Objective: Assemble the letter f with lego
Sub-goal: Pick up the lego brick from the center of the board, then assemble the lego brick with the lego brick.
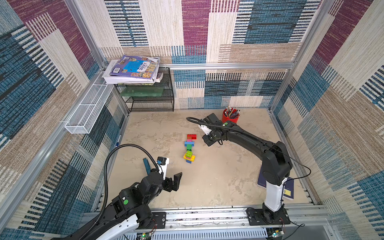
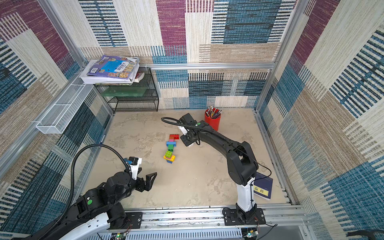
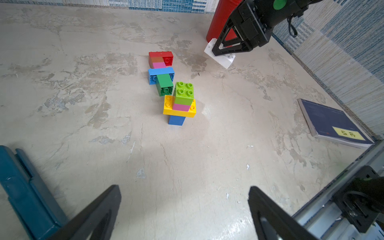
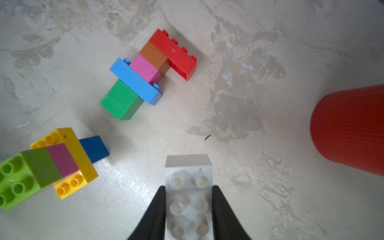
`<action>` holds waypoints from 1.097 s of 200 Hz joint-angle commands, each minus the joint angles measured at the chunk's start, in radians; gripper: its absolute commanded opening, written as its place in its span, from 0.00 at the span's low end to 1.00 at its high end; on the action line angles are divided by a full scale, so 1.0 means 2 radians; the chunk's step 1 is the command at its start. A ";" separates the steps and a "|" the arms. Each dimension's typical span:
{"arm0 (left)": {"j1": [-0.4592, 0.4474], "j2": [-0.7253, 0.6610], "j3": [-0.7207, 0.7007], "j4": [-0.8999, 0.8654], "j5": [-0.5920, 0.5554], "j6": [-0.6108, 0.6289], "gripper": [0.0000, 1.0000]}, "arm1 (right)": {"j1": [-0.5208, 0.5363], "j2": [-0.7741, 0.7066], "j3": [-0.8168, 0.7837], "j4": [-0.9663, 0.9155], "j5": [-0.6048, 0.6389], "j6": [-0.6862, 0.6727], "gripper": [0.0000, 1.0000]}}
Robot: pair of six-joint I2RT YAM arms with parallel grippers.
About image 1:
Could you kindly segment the red lego brick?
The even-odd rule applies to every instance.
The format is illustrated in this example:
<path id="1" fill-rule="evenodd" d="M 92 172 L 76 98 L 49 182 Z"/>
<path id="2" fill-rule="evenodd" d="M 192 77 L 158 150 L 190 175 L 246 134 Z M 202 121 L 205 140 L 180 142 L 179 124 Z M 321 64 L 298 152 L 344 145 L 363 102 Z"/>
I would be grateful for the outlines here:
<path id="1" fill-rule="evenodd" d="M 187 140 L 188 141 L 194 141 L 197 139 L 197 135 L 196 134 L 187 134 Z"/>

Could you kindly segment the yellow lego brick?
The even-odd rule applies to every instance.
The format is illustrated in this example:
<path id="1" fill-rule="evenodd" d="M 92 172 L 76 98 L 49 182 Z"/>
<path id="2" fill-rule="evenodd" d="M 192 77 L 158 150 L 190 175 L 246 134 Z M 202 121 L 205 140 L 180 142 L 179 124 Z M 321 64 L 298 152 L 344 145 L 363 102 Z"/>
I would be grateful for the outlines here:
<path id="1" fill-rule="evenodd" d="M 188 157 L 186 154 L 184 155 L 184 159 L 189 162 L 189 163 L 192 163 L 195 161 L 195 155 L 191 155 L 191 157 Z"/>

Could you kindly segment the lime green lego brick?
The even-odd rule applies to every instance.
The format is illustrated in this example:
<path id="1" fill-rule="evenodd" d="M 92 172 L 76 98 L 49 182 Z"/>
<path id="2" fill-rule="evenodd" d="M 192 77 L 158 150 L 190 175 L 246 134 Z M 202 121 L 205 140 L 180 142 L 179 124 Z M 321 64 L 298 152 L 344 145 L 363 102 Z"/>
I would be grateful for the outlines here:
<path id="1" fill-rule="evenodd" d="M 193 156 L 193 152 L 192 152 L 192 151 L 187 151 L 186 154 L 185 154 L 185 156 L 186 156 L 187 158 L 191 158 L 191 157 Z"/>

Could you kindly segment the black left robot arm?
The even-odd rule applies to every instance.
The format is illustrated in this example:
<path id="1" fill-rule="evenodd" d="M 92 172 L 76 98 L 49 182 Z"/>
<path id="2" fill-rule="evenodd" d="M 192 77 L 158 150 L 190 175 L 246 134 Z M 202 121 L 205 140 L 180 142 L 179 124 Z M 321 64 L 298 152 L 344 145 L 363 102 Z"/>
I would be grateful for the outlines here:
<path id="1" fill-rule="evenodd" d="M 166 177 L 169 159 L 160 157 L 161 163 L 158 164 L 147 150 L 135 144 L 122 144 L 109 153 L 104 164 L 105 177 L 111 156 L 124 147 L 133 147 L 144 152 L 155 169 L 141 182 L 135 182 L 121 190 L 110 203 L 105 199 L 99 214 L 76 232 L 63 237 L 64 240 L 114 240 L 138 227 L 148 227 L 154 220 L 149 203 L 162 191 L 176 192 L 179 189 L 183 174 L 175 174 L 173 178 Z"/>

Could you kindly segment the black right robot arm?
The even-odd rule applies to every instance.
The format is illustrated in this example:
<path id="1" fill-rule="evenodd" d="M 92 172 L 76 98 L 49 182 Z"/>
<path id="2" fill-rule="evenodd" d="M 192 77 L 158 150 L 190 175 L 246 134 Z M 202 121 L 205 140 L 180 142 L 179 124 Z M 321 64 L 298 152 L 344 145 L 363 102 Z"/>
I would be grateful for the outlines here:
<path id="1" fill-rule="evenodd" d="M 261 139 L 231 121 L 222 122 L 215 114 L 204 119 L 187 117 L 187 121 L 199 125 L 205 133 L 204 143 L 212 146 L 224 141 L 235 143 L 248 150 L 262 161 L 261 172 L 266 180 L 266 198 L 261 209 L 247 208 L 246 214 L 251 226 L 289 225 L 291 220 L 284 205 L 284 190 L 287 183 L 308 177 L 312 171 L 302 177 L 290 178 L 293 162 L 287 147 L 282 142 L 270 142 Z"/>

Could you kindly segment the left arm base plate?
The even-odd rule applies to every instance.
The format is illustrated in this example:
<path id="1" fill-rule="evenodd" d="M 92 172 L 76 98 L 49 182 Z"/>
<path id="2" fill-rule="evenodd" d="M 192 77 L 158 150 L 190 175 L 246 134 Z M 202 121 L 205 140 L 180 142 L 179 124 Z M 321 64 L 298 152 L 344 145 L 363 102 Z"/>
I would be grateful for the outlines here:
<path id="1" fill-rule="evenodd" d="M 166 227 L 167 213 L 152 212 L 152 215 L 139 221 L 137 230 L 164 229 Z"/>

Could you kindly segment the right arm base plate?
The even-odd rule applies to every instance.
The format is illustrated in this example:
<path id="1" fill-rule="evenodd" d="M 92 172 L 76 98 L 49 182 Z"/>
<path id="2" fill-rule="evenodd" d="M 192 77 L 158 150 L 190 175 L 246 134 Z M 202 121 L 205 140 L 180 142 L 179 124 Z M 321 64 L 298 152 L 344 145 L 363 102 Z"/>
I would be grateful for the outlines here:
<path id="1" fill-rule="evenodd" d="M 264 225 L 289 225 L 291 223 L 285 208 L 277 212 L 271 212 L 269 209 L 246 209 L 247 219 L 250 226 Z"/>

